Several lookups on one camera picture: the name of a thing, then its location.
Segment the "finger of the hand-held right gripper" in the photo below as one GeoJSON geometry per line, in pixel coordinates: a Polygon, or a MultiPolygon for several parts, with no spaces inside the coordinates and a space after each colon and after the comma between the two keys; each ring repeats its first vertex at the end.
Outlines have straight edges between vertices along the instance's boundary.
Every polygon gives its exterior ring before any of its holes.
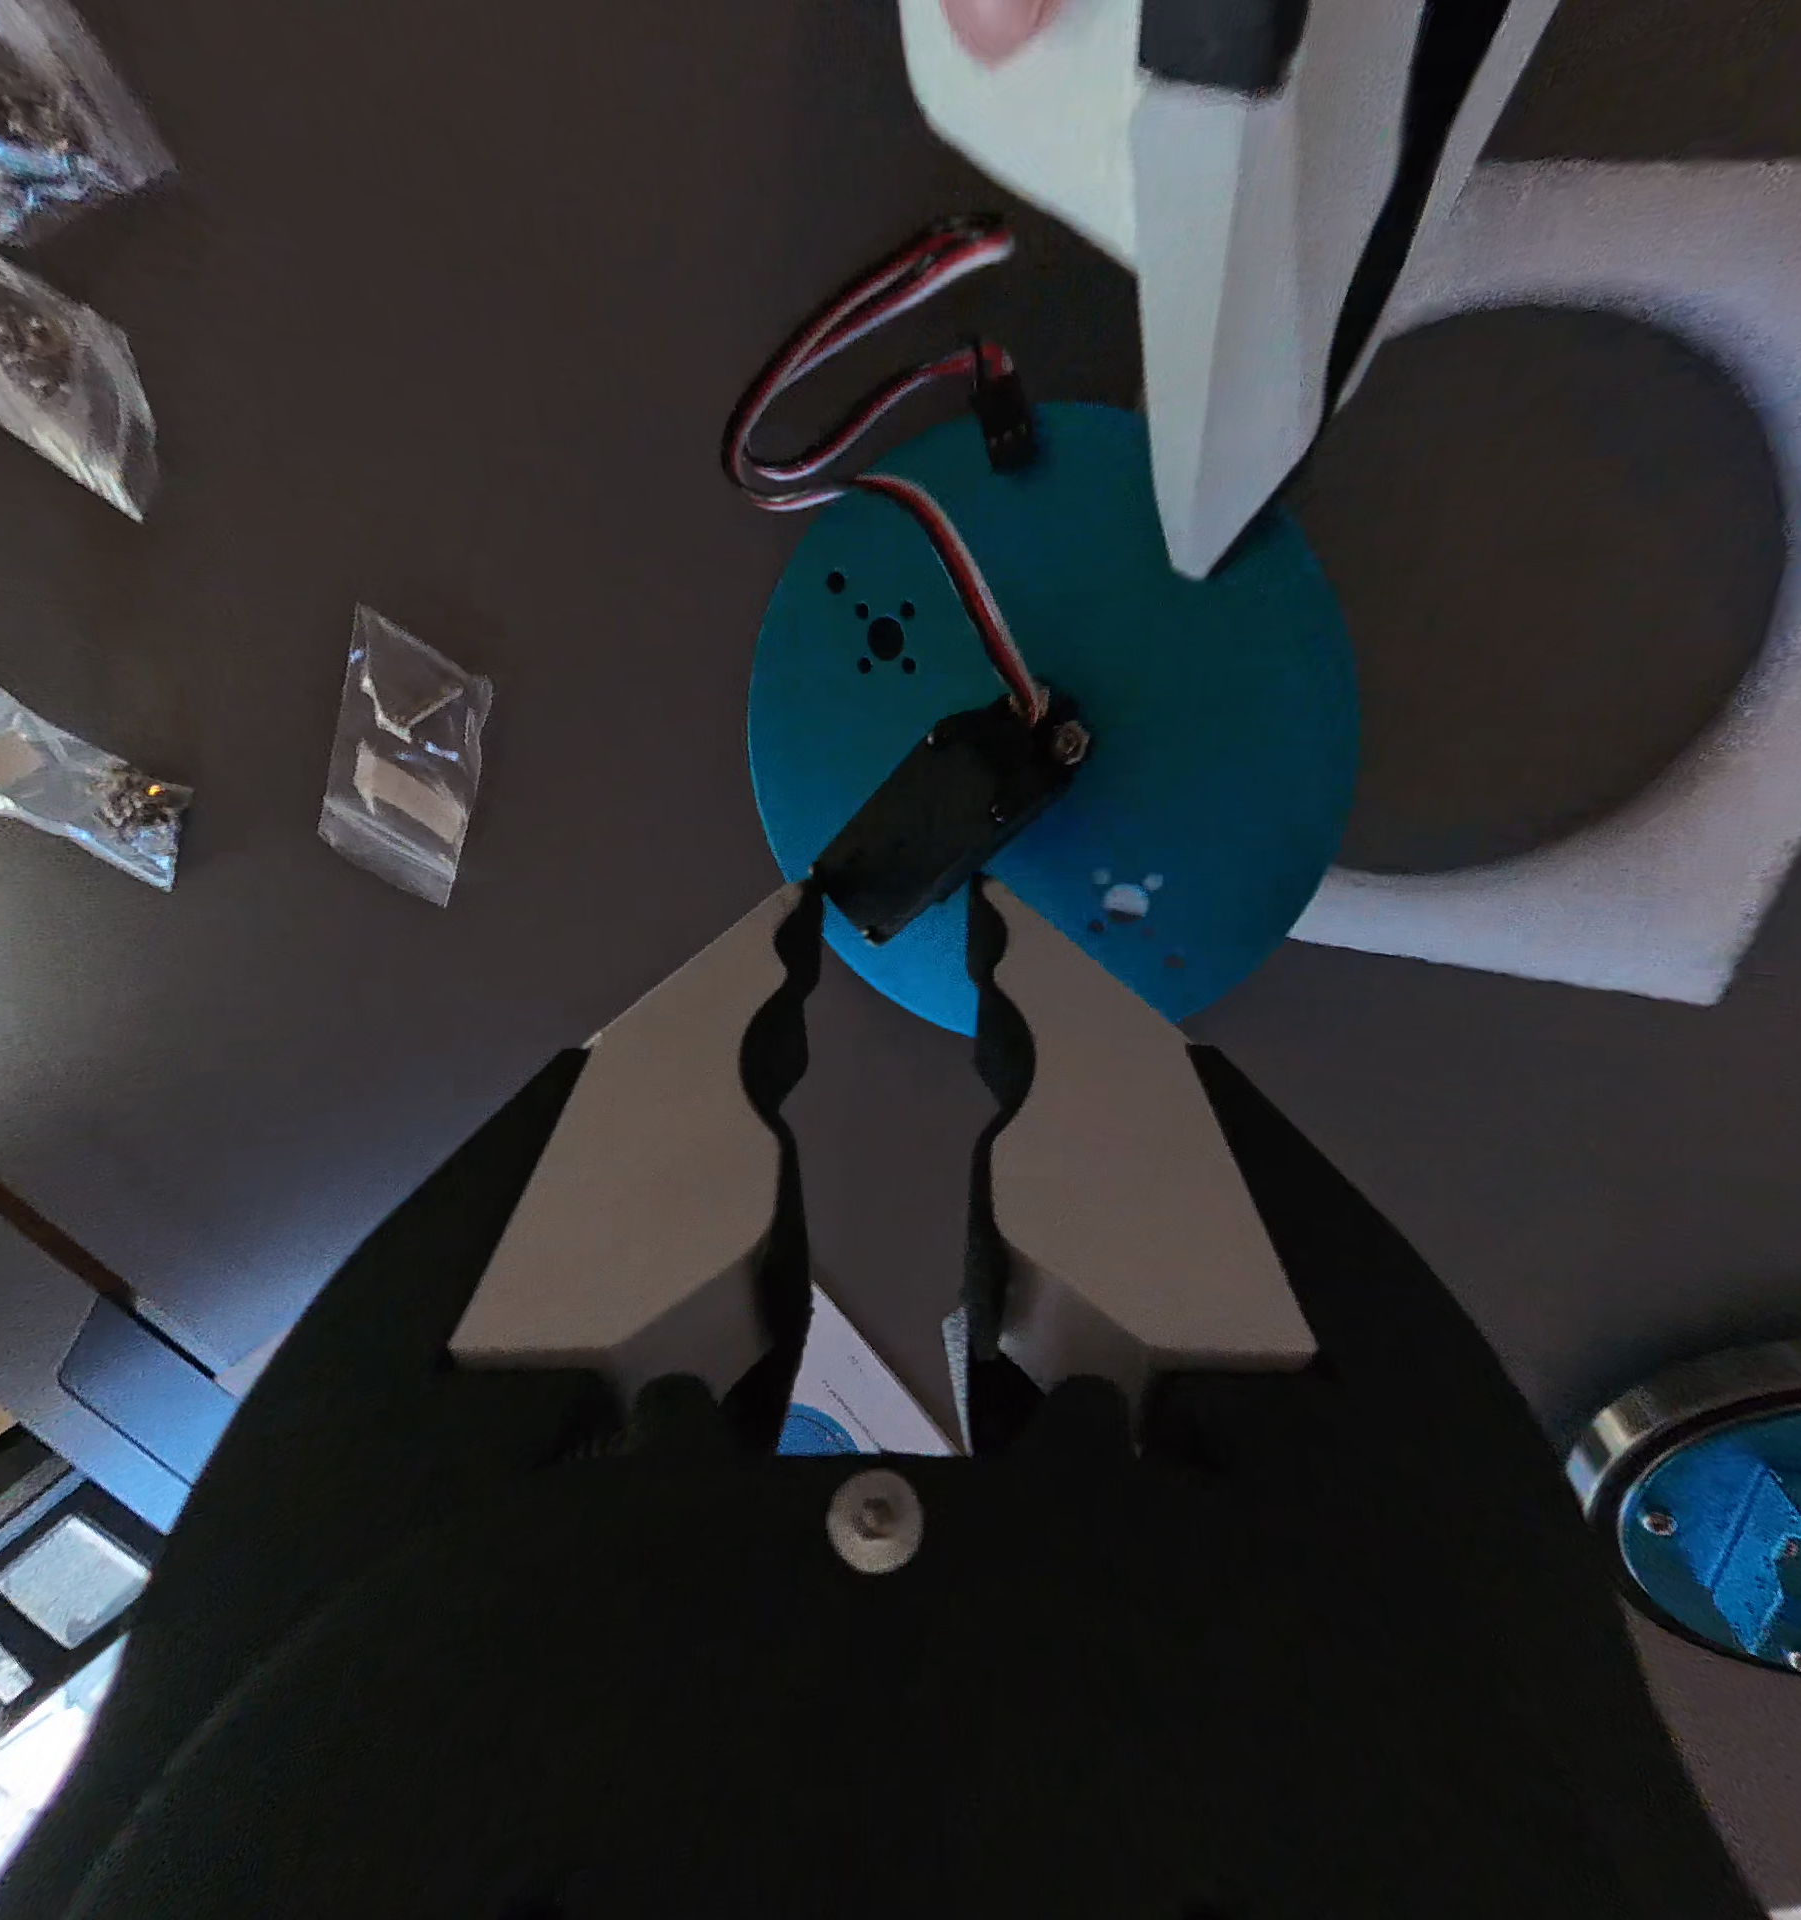
{"type": "Polygon", "coordinates": [[[1202,578],[1317,442],[1425,226],[1449,5],[1141,5],[1135,71],[1153,492],[1202,578]]]}
{"type": "Polygon", "coordinates": [[[1326,362],[1326,411],[1355,390],[1425,231],[1453,212],[1559,3],[1428,3],[1422,9],[1399,155],[1326,362]]]}

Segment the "grey metal panel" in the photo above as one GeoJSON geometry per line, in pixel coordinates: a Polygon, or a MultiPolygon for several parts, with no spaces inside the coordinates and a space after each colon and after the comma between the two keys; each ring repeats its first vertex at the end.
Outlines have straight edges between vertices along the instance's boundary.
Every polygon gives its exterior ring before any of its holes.
{"type": "Polygon", "coordinates": [[[168,1318],[94,1290],[48,1365],[39,1437],[166,1536],[277,1346],[266,1340],[240,1359],[214,1359],[168,1318]]]}

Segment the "clear bag with white label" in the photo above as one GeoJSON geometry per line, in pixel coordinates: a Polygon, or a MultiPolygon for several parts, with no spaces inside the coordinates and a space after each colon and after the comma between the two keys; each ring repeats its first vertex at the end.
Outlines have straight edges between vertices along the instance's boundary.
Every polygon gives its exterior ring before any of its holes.
{"type": "Polygon", "coordinates": [[[317,838],[436,909],[452,900],[485,769],[489,678],[358,605],[317,838]]]}

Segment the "black servo motor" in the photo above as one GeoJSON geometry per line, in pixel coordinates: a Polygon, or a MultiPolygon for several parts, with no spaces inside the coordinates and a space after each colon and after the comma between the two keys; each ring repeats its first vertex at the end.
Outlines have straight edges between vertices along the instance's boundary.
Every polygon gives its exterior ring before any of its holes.
{"type": "Polygon", "coordinates": [[[1027,719],[1003,696],[937,722],[817,857],[823,897],[887,947],[1033,827],[1092,751],[1078,705],[1027,719]]]}

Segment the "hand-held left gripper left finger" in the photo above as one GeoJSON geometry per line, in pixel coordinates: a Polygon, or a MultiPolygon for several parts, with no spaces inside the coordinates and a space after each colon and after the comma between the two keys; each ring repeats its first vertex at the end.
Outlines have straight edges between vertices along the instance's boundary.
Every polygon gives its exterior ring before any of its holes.
{"type": "Polygon", "coordinates": [[[785,1103],[820,932],[817,884],[785,884],[593,1036],[448,1340],[462,1369],[584,1373],[624,1414],[692,1379],[777,1450],[813,1326],[785,1103]]]}

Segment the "white foam square with hole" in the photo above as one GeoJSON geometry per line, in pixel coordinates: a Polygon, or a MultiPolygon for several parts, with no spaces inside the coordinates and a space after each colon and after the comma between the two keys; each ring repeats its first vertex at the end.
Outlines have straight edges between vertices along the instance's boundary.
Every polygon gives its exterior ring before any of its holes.
{"type": "Polygon", "coordinates": [[[1332,869],[1292,939],[1717,1004],[1801,854],[1801,159],[1486,159],[1414,245],[1384,337],[1511,305],[1656,324],[1733,379],[1776,460],[1776,611],[1722,714],[1640,797],[1449,875],[1332,869]]]}

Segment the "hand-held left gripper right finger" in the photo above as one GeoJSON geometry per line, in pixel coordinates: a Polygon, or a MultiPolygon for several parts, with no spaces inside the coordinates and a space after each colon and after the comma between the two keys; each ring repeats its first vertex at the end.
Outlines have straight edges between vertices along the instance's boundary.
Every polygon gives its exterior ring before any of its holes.
{"type": "Polygon", "coordinates": [[[1143,1429],[1166,1383],[1307,1369],[1307,1323],[1179,1026],[993,877],[969,886],[973,1067],[961,1439],[1005,1452],[1042,1396],[1111,1387],[1143,1429]]]}

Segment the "round turntable with blue bracket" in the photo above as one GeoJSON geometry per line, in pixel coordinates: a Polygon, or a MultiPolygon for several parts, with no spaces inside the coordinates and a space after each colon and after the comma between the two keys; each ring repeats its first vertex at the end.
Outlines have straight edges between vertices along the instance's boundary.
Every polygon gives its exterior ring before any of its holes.
{"type": "Polygon", "coordinates": [[[1801,1676],[1801,1338],[1632,1385],[1583,1427],[1566,1475],[1632,1606],[1801,1676]]]}

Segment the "person's right hand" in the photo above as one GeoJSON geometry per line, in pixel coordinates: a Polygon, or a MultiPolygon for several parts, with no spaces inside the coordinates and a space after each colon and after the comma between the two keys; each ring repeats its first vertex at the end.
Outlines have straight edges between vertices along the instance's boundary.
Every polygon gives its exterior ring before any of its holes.
{"type": "Polygon", "coordinates": [[[946,0],[941,16],[973,60],[999,67],[1040,36],[1059,9],[1062,3],[1042,0],[946,0]]]}

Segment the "dark desk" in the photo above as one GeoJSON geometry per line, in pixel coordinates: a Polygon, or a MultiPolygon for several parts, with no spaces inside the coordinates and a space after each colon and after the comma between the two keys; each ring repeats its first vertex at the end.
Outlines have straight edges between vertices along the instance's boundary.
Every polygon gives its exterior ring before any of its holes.
{"type": "MultiPolygon", "coordinates": [[[[132,525],[0,431],[0,682],[192,781],[176,891],[0,823],[0,1177],[245,1355],[768,887],[743,632],[792,529],[722,418],[966,197],[892,5],[95,5],[180,179],[48,256],[160,431],[132,525]],[[452,900],[317,838],[358,605],[493,684],[452,900]]],[[[1801,1679],[1624,1624],[1564,1477],[1632,1377],[1801,1334],[1801,858],[1711,1010],[1289,944],[1191,1021],[1319,1271],[1428,1256],[1506,1363],[1296,1385],[1127,1579],[1141,1499],[824,1475],[633,1544],[568,1393],[448,1381],[374,1270],[269,1369],[0,1916],[1752,1916],[1801,1903],[1801,1679]],[[1250,1627],[1207,1688],[1139,1624],[1250,1627]]]]}

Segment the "printed instruction manual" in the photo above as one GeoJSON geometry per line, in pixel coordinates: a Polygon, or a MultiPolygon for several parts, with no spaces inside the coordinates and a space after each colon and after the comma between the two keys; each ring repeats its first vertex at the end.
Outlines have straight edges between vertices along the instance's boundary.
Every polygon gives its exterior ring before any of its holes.
{"type": "Polygon", "coordinates": [[[960,1449],[815,1285],[810,1323],[774,1452],[954,1456],[960,1449]]]}

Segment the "blue round metal plate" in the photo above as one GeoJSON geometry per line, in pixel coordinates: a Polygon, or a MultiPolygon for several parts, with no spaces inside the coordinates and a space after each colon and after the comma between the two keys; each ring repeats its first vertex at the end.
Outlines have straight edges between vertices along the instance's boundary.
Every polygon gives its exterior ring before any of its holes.
{"type": "MultiPolygon", "coordinates": [[[[1222,565],[1179,573],[1145,421],[1039,410],[1039,457],[993,473],[941,423],[879,464],[947,512],[1035,678],[1090,734],[1073,788],[989,865],[1168,1021],[1278,947],[1337,857],[1358,769],[1344,613],[1272,505],[1222,565]]],[[[1003,693],[925,533],[851,494],[820,510],[758,633],[747,761],[770,854],[801,877],[928,728],[1003,693]]]]}

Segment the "clear bag of screws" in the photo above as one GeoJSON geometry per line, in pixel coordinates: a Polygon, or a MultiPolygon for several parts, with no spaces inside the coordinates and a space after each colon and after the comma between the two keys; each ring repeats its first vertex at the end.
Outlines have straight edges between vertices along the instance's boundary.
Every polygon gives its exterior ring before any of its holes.
{"type": "Polygon", "coordinates": [[[0,247],[166,179],[175,157],[72,5],[0,3],[0,247]]]}
{"type": "Polygon", "coordinates": [[[45,722],[0,686],[0,818],[170,894],[194,789],[45,722]]]}
{"type": "Polygon", "coordinates": [[[141,524],[156,426],[127,337],[0,254],[0,429],[141,524]]]}

